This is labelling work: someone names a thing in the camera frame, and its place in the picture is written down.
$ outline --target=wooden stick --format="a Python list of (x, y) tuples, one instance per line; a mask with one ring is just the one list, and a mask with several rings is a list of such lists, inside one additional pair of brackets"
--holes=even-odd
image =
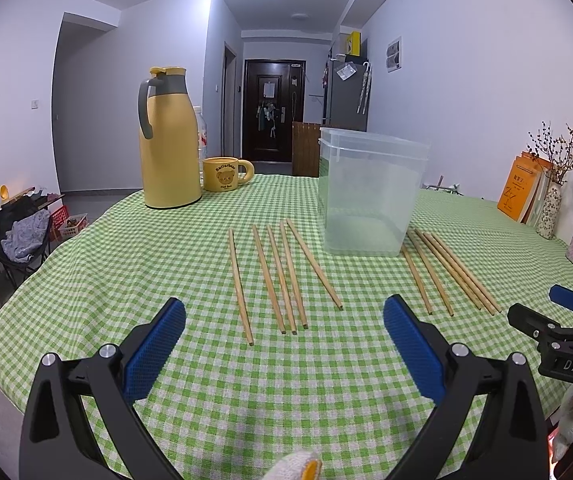
[(324, 275), (324, 271), (322, 270), (322, 268), (319, 266), (319, 264), (315, 261), (315, 258), (313, 257), (313, 253), (311, 253), (311, 250), (307, 247), (306, 243), (304, 242), (303, 238), (301, 237), (301, 235), (297, 232), (297, 229), (295, 228), (295, 225), (293, 225), (293, 222), (290, 221), (288, 218), (286, 219), (286, 223), (288, 224), (288, 226), (291, 228), (291, 231), (293, 232), (293, 236), (295, 236), (295, 239), (297, 240), (297, 242), (300, 244), (301, 250), (304, 251), (304, 254), (306, 255), (306, 257), (309, 260), (309, 263), (311, 264), (311, 266), (313, 267), (313, 270), (316, 272), (317, 277), (319, 278), (319, 280), (322, 282), (322, 285), (324, 285), (324, 287), (326, 288), (327, 292), (329, 293), (329, 296), (331, 297), (331, 299), (333, 300), (333, 302), (337, 305), (337, 308), (340, 310), (343, 310), (342, 307), (342, 301), (340, 300), (339, 296), (337, 295), (337, 293), (335, 292), (335, 289), (332, 287), (332, 285), (330, 284), (329, 280), (327, 279), (326, 275)]
[(415, 283), (417, 284), (417, 288), (419, 289), (419, 293), (422, 296), (422, 300), (424, 301), (424, 306), (426, 306), (426, 311), (429, 314), (433, 313), (433, 307), (430, 303), (428, 303), (428, 297), (426, 296), (426, 289), (424, 288), (424, 283), (422, 283), (422, 278), (420, 277), (417, 269), (415, 268), (415, 264), (413, 263), (413, 259), (410, 257), (409, 250), (407, 250), (404, 242), (402, 242), (402, 254), (404, 254), (404, 258), (409, 264), (410, 273), (413, 274), (413, 279), (415, 279)]
[(455, 313), (453, 312), (453, 307), (451, 306), (451, 302), (448, 300), (448, 296), (446, 295), (446, 291), (442, 286), (442, 282), (440, 282), (440, 278), (435, 273), (433, 265), (426, 257), (426, 254), (422, 250), (422, 247), (420, 247), (420, 244), (411, 237), (410, 232), (408, 232), (407, 235), (409, 235), (410, 242), (413, 244), (413, 247), (415, 247), (417, 254), (419, 254), (419, 257), (422, 258), (422, 261), (424, 262), (426, 270), (428, 270), (428, 273), (431, 275), (431, 279), (433, 280), (433, 283), (435, 283), (435, 287), (437, 288), (437, 291), (440, 293), (440, 296), (442, 296), (442, 301), (444, 301), (444, 305), (446, 306), (448, 313), (450, 314), (451, 317), (453, 317), (455, 315)]
[(246, 310), (246, 301), (244, 300), (244, 291), (242, 290), (242, 280), (240, 279), (240, 268), (238, 267), (238, 257), (235, 252), (235, 238), (233, 229), (229, 229), (229, 249), (231, 251), (231, 267), (233, 267), (233, 282), (235, 283), (235, 292), (238, 295), (238, 306), (240, 308), (240, 317), (244, 326), (244, 333), (249, 345), (253, 346), (253, 333), (250, 331), (249, 313)]
[(280, 261), (280, 253), (278, 251), (278, 244), (276, 238), (273, 236), (271, 226), (267, 225), (268, 239), (271, 240), (271, 248), (273, 249), (273, 258), (276, 261), (278, 268), (278, 277), (280, 278), (280, 288), (282, 289), (282, 297), (284, 298), (284, 306), (286, 307), (286, 317), (288, 317), (288, 324), (291, 326), (291, 332), (297, 334), (297, 325), (295, 324), (295, 316), (293, 316), (293, 307), (291, 306), (291, 296), (289, 296), (288, 288), (286, 286), (286, 277), (284, 276), (284, 269), (282, 269), (282, 262)]
[(425, 243), (426, 247), (428, 247), (429, 250), (435, 255), (435, 257), (440, 261), (444, 269), (447, 270), (447, 272), (451, 275), (451, 277), (455, 280), (455, 282), (458, 285), (460, 285), (461, 290), (463, 290), (464, 294), (466, 294), (469, 297), (469, 299), (473, 301), (473, 304), (477, 307), (477, 309), (483, 310), (484, 305), (481, 304), (481, 301), (477, 298), (477, 296), (475, 296), (475, 294), (473, 294), (473, 291), (470, 289), (470, 287), (466, 283), (464, 283), (464, 280), (460, 278), (460, 275), (457, 272), (455, 272), (455, 269), (451, 266), (449, 262), (446, 261), (444, 256), (442, 256), (442, 254), (433, 246), (431, 241), (425, 237), (423, 232), (420, 231), (419, 229), (415, 229), (415, 234), (419, 236), (419, 239), (422, 240)]
[(293, 287), (295, 304), (297, 305), (297, 310), (300, 312), (301, 325), (305, 329), (308, 329), (309, 322), (306, 319), (304, 303), (301, 300), (300, 285), (297, 283), (297, 274), (295, 274), (295, 266), (293, 264), (293, 257), (291, 256), (291, 248), (288, 244), (288, 238), (286, 237), (286, 227), (284, 227), (284, 222), (280, 222), (280, 231), (282, 232), (282, 243), (284, 244), (284, 253), (286, 253), (286, 265), (288, 266), (288, 273), (291, 276), (291, 286)]
[(482, 291), (479, 290), (479, 288), (477, 288), (475, 283), (473, 283), (473, 280), (471, 280), (468, 277), (466, 272), (464, 272), (462, 270), (462, 268), (451, 257), (451, 255), (444, 250), (444, 248), (440, 245), (440, 243), (437, 240), (435, 240), (435, 238), (433, 238), (433, 235), (431, 235), (429, 233), (425, 233), (425, 235), (426, 235), (426, 238), (431, 240), (431, 242), (433, 243), (433, 246), (438, 251), (440, 251), (440, 253), (442, 253), (442, 256), (444, 256), (444, 258), (446, 258), (446, 260), (453, 266), (453, 268), (455, 269), (455, 272), (457, 272), (460, 275), (460, 277), (464, 280), (464, 282), (466, 282), (466, 284), (469, 286), (469, 288), (473, 291), (473, 294), (475, 294), (477, 296), (477, 298), (481, 301), (482, 305), (484, 305), (484, 308), (489, 311), (489, 314), (491, 316), (495, 316), (495, 308), (490, 303), (490, 301), (487, 300), (486, 297), (482, 294)]
[(464, 263), (462, 263), (462, 261), (460, 260), (460, 258), (458, 258), (457, 254), (455, 254), (449, 247), (448, 245), (446, 245), (446, 243), (444, 243), (444, 240), (442, 240), (442, 238), (440, 238), (438, 235), (433, 234), (433, 238), (435, 238), (435, 240), (438, 241), (438, 243), (444, 248), (444, 250), (446, 252), (448, 252), (452, 259), (455, 260), (455, 263), (457, 263), (460, 267), (461, 270), (463, 270), (464, 272), (466, 272), (466, 274), (468, 275), (468, 277), (471, 279), (471, 281), (473, 283), (475, 283), (475, 285), (477, 285), (477, 288), (479, 288), (479, 290), (482, 292), (482, 294), (487, 298), (487, 300), (490, 301), (490, 303), (493, 305), (493, 307), (495, 308), (496, 311), (498, 312), (502, 312), (502, 308), (499, 306), (499, 304), (497, 303), (497, 301), (495, 301), (495, 299), (493, 298), (493, 296), (491, 295), (491, 293), (489, 292), (489, 289), (487, 289), (484, 285), (482, 285), (480, 283), (480, 281), (475, 277), (475, 275), (469, 270), (469, 268), (464, 265)]
[(266, 256), (264, 255), (262, 240), (260, 240), (260, 233), (258, 232), (258, 228), (255, 225), (252, 225), (251, 229), (253, 230), (255, 247), (258, 248), (260, 266), (262, 266), (262, 273), (264, 274), (264, 281), (266, 282), (268, 297), (271, 299), (271, 304), (273, 305), (273, 312), (276, 313), (276, 318), (278, 319), (278, 328), (280, 329), (281, 333), (286, 334), (286, 329), (284, 328), (284, 318), (282, 317), (282, 312), (280, 311), (280, 304), (278, 303), (278, 296), (276, 295), (276, 288), (273, 286), (273, 279), (271, 278), (271, 273), (268, 270), (268, 265), (266, 265)]

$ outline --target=yellow box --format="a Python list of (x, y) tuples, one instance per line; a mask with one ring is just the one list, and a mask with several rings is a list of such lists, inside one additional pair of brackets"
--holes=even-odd
[(360, 55), (360, 45), (362, 43), (362, 34), (354, 30), (346, 38), (346, 53), (351, 56)]

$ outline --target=silver screw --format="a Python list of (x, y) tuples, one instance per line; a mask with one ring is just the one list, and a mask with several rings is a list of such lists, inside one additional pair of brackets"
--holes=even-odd
[(115, 345), (104, 345), (102, 348), (100, 348), (100, 356), (105, 359), (113, 357), (115, 354), (116, 354)]
[(520, 354), (519, 352), (515, 352), (511, 358), (516, 365), (525, 365), (526, 364), (526, 357), (524, 354)]
[(453, 350), (453, 353), (458, 357), (466, 357), (469, 354), (469, 347), (462, 343), (455, 343), (451, 346), (451, 350)]
[(55, 354), (46, 354), (42, 357), (42, 364), (44, 366), (51, 366), (53, 363), (55, 363)]

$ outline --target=black chair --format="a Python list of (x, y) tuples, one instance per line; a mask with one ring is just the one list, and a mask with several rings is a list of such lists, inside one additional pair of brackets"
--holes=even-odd
[(0, 264), (2, 264), (4, 272), (16, 290), (18, 289), (18, 282), (13, 272), (16, 271), (22, 275), (22, 281), (24, 281), (39, 269), (39, 266), (46, 261), (47, 256), (50, 254), (51, 242), (49, 240), (49, 232), (51, 231), (52, 220), (49, 218), (48, 228), (44, 234), (42, 245), (32, 253), (33, 257), (27, 263), (21, 264), (10, 260), (2, 249), (2, 240), (6, 238), (6, 233), (11, 230), (14, 222), (25, 219), (36, 212), (38, 212), (38, 208), (28, 196), (23, 196), (15, 202), (5, 204), (0, 209)]

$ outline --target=white glove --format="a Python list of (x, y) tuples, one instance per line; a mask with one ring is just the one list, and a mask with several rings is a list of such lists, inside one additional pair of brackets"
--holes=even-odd
[(553, 463), (559, 462), (573, 444), (573, 384), (562, 397), (559, 412), (557, 435), (553, 438)]
[(297, 451), (285, 456), (263, 480), (319, 480), (322, 460), (314, 451)]

